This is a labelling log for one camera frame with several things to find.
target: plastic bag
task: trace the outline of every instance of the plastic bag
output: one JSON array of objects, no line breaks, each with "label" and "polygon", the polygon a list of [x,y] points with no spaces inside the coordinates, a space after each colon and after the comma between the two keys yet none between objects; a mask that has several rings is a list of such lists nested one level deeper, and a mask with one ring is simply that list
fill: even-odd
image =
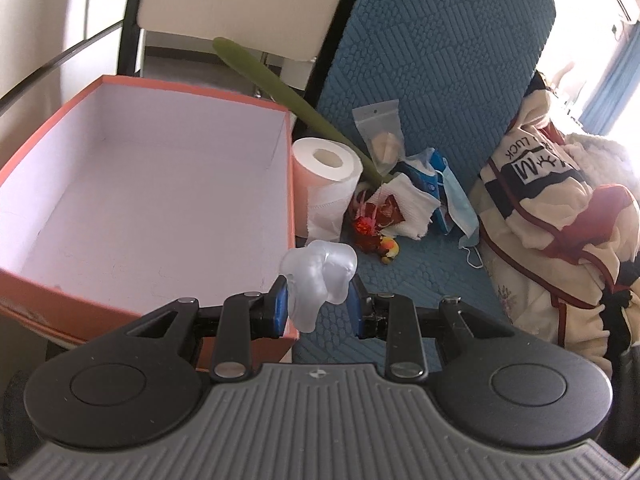
[{"label": "plastic bag", "polygon": [[398,99],[395,99],[351,111],[371,160],[383,176],[404,159],[404,135],[400,128],[398,104]]}]

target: blue textured fabric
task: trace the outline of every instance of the blue textured fabric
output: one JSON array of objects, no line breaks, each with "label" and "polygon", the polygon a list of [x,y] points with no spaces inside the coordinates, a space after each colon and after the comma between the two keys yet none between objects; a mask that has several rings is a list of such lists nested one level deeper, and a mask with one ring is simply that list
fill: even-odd
[{"label": "blue textured fabric", "polygon": [[636,23],[609,71],[584,107],[585,132],[608,135],[640,84],[640,23]]},{"label": "blue textured fabric", "polygon": [[[418,306],[437,307],[442,296],[457,294],[485,312],[504,316],[486,271],[467,265],[466,251],[458,249],[459,234],[454,231],[451,236],[443,236],[433,229],[419,242],[400,238],[400,253],[388,266],[376,256],[357,251],[358,275],[370,292],[388,290],[404,294]],[[439,370],[433,341],[424,341],[430,370]],[[324,304],[316,330],[300,334],[293,347],[296,363],[373,362],[380,366],[384,359],[384,342],[360,341],[353,335],[343,304]]]},{"label": "blue textured fabric", "polygon": [[[438,148],[469,190],[516,114],[553,25],[553,0],[356,0],[318,111],[366,150],[351,110],[400,99],[407,155]],[[420,242],[399,238],[389,266],[360,254],[372,292],[389,290],[436,306],[459,294],[502,315],[488,275],[466,264],[458,236],[436,229]],[[358,341],[343,305],[325,305],[317,330],[301,335],[295,362],[376,362],[380,341]],[[436,365],[427,345],[430,365]]]}]

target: yellow toy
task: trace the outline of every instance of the yellow toy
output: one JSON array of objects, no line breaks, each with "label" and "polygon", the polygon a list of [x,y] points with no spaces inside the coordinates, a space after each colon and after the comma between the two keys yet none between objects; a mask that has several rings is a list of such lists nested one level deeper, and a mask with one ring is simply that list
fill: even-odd
[{"label": "yellow toy", "polygon": [[400,247],[393,238],[383,236],[382,240],[380,240],[380,252],[382,253],[383,251],[384,253],[380,257],[380,260],[385,265],[388,265],[395,259],[396,256],[398,256]]}]

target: open cardboard box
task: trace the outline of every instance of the open cardboard box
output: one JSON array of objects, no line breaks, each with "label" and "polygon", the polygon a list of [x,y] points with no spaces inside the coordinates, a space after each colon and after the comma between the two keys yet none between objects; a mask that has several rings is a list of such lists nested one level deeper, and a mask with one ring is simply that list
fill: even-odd
[{"label": "open cardboard box", "polygon": [[266,292],[294,245],[290,187],[285,108],[103,76],[0,170],[0,310],[69,345],[183,296]]}]

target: blue face mask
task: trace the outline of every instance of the blue face mask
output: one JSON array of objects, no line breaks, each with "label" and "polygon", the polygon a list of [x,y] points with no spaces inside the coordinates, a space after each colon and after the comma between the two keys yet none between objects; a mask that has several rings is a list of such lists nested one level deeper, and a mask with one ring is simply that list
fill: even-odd
[{"label": "blue face mask", "polygon": [[[460,186],[456,176],[450,170],[447,164],[443,171],[438,173],[442,176],[442,184],[444,192],[447,195],[447,206],[451,219],[456,223],[464,235],[458,241],[458,248],[467,251],[466,262],[475,269],[482,268],[482,259],[478,252],[477,245],[480,242],[480,222],[478,215],[474,211],[471,202],[466,197],[465,191]],[[479,265],[475,265],[470,261],[471,249],[473,248],[478,256]]]}]

